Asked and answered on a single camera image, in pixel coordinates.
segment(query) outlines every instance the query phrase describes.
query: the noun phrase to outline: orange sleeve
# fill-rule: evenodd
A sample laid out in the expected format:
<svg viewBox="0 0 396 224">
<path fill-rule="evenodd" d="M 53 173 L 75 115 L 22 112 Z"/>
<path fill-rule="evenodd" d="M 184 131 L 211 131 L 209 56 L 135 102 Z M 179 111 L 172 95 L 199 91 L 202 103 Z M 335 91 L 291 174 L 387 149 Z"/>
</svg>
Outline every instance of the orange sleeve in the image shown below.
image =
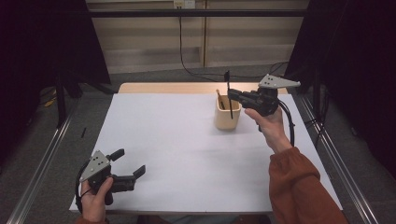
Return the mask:
<svg viewBox="0 0 396 224">
<path fill-rule="evenodd" d="M 320 183 L 317 168 L 297 147 L 271 156 L 270 199 L 278 224 L 347 223 Z"/>
<path fill-rule="evenodd" d="M 80 216 L 77 220 L 75 224 L 108 224 L 109 221 L 106 218 L 106 221 L 102 221 L 102 222 L 90 222 L 87 219 L 84 219 L 82 216 Z"/>
</svg>

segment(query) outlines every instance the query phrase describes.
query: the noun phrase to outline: pen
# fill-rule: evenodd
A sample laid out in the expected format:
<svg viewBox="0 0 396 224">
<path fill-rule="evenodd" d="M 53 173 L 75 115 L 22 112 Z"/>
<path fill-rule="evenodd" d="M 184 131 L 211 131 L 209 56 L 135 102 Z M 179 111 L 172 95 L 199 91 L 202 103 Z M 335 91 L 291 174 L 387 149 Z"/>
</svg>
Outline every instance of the pen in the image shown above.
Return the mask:
<svg viewBox="0 0 396 224">
<path fill-rule="evenodd" d="M 225 109 L 225 106 L 224 106 L 224 103 L 222 102 L 222 99 L 221 99 L 219 90 L 216 90 L 216 92 L 218 93 L 219 102 L 220 102 L 220 104 L 221 104 L 221 109 Z"/>
</svg>

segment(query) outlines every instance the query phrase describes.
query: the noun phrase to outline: metal rail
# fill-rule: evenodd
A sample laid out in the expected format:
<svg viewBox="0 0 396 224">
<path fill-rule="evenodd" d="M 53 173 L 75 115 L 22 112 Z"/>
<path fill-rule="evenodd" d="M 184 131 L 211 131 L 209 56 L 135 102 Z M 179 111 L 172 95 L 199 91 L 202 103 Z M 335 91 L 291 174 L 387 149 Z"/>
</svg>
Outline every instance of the metal rail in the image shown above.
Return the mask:
<svg viewBox="0 0 396 224">
<path fill-rule="evenodd" d="M 310 12 L 322 15 L 329 12 Z M 89 11 L 40 11 L 36 15 L 91 17 L 91 18 L 133 18 L 133 17 L 304 17 L 305 9 L 139 9 Z"/>
<path fill-rule="evenodd" d="M 309 102 L 309 100 L 306 97 L 302 97 L 302 102 L 304 105 L 304 109 L 306 113 L 308 114 L 310 119 L 314 119 L 315 115 L 312 111 L 313 106 Z M 361 214 L 361 218 L 366 224 L 376 224 L 378 223 L 378 220 L 375 217 L 375 214 L 370 206 L 370 204 L 367 202 L 365 196 L 361 192 L 361 189 L 358 187 L 356 184 L 355 180 L 353 179 L 352 175 L 348 171 L 343 159 L 341 158 L 340 154 L 337 151 L 337 148 L 335 147 L 334 143 L 332 142 L 332 139 L 328 135 L 327 131 L 322 128 L 322 131 L 320 130 L 319 124 L 316 122 L 314 123 L 315 130 L 317 133 L 320 132 L 321 134 L 321 142 L 326 149 L 326 152 L 328 153 L 330 159 L 332 160 L 332 164 L 334 165 L 337 173 L 340 175 L 341 180 L 351 197 L 353 203 L 355 204 L 356 208 L 358 209 L 358 212 Z"/>
<path fill-rule="evenodd" d="M 7 224 L 22 224 L 26 219 L 26 216 L 30 210 L 30 207 L 35 200 L 35 196 L 37 195 L 41 184 L 43 183 L 44 177 L 50 167 L 52 159 L 54 158 L 59 145 L 61 144 L 64 135 L 69 127 L 70 120 L 73 117 L 73 114 L 76 111 L 79 100 L 76 100 L 69 110 L 69 115 L 67 116 L 63 125 L 56 129 L 55 134 L 53 135 L 49 146 L 47 147 L 46 152 L 44 153 L 41 162 L 38 164 L 37 169 L 35 170 L 35 174 L 29 182 L 25 192 L 22 194 L 20 200 L 12 211 L 11 216 L 9 217 Z"/>
</svg>

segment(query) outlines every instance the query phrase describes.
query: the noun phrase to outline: gray floor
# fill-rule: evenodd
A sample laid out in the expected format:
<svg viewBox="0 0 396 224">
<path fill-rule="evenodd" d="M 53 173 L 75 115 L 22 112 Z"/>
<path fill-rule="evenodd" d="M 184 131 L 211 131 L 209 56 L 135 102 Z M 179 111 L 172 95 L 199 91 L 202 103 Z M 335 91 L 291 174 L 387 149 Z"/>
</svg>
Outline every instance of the gray floor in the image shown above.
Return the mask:
<svg viewBox="0 0 396 224">
<path fill-rule="evenodd" d="M 193 69 L 196 73 L 210 72 L 223 74 L 230 70 L 233 76 L 263 76 L 270 66 L 238 66 L 210 69 Z M 210 77 L 221 81 L 222 77 Z M 158 71 L 134 74 L 112 75 L 112 85 L 108 87 L 117 90 L 123 82 L 191 82 L 208 81 L 193 77 L 184 70 Z M 232 77 L 232 81 L 259 81 L 259 77 Z M 37 194 L 25 217 L 24 223 L 73 223 L 78 214 L 68 210 L 74 196 L 74 183 L 80 165 L 89 158 L 97 136 L 102 127 L 112 96 L 105 95 L 95 89 L 81 85 L 84 95 L 79 100 L 68 99 L 68 107 L 77 105 L 67 132 L 50 161 L 49 169 L 44 173 L 44 179 L 37 186 Z M 309 117 L 304 113 L 301 95 L 295 95 L 295 101 L 304 120 Z M 56 105 L 40 106 L 32 119 L 30 126 L 20 143 L 16 146 L 3 167 L 0 175 L 0 223 L 6 223 L 11 216 L 22 194 L 25 192 L 40 163 L 51 138 L 55 133 L 57 123 Z M 357 182 L 363 195 L 369 202 L 379 223 L 394 223 L 396 219 L 396 182 L 388 172 L 370 154 L 365 142 L 350 131 L 350 124 L 330 100 L 326 122 L 326 130 L 338 149 L 347 169 Z M 315 140 L 317 133 L 308 128 Z M 364 223 L 361 214 L 356 209 L 350 193 L 346 191 L 340 176 L 333 169 L 332 162 L 318 144 L 318 154 L 332 177 L 332 183 L 344 207 L 344 212 L 350 223 Z M 229 223 L 234 217 L 169 217 L 177 223 Z M 135 216 L 109 215 L 112 223 L 135 223 Z"/>
</svg>

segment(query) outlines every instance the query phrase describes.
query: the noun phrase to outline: person's wrist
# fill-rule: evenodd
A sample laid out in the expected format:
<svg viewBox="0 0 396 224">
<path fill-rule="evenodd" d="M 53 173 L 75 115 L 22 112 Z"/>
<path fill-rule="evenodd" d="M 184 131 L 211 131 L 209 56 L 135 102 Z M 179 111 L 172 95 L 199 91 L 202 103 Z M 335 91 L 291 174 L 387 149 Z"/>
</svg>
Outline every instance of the person's wrist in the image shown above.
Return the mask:
<svg viewBox="0 0 396 224">
<path fill-rule="evenodd" d="M 292 148 L 292 145 L 286 136 L 277 139 L 271 145 L 271 149 L 274 151 L 274 153 L 281 153 L 281 152 L 286 151 L 291 148 Z"/>
<path fill-rule="evenodd" d="M 106 217 L 102 217 L 102 216 L 92 216 L 92 215 L 82 215 L 82 217 L 90 222 L 104 222 L 106 220 Z"/>
</svg>

